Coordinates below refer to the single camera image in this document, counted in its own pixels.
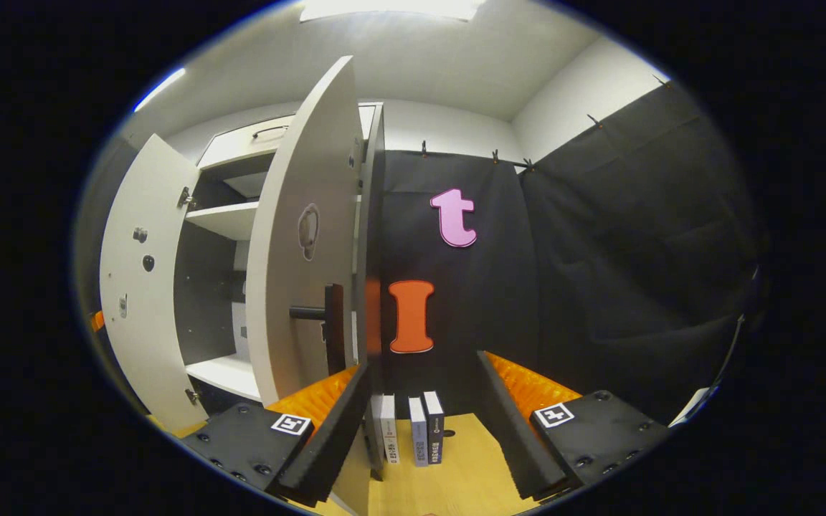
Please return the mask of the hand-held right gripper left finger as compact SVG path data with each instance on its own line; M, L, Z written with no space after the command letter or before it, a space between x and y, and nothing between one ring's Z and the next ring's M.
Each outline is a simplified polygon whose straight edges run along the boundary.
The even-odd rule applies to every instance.
M236 403L182 442L250 489L314 506L330 497L353 446L369 376L369 365L335 373L289 396L298 408Z

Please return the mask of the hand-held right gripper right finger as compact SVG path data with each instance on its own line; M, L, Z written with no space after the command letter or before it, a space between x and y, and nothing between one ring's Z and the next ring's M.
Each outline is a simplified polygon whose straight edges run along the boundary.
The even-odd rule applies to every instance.
M499 443L519 497L548 502L587 491L671 434L607 390L580 395L486 350L475 363L486 388L475 414Z

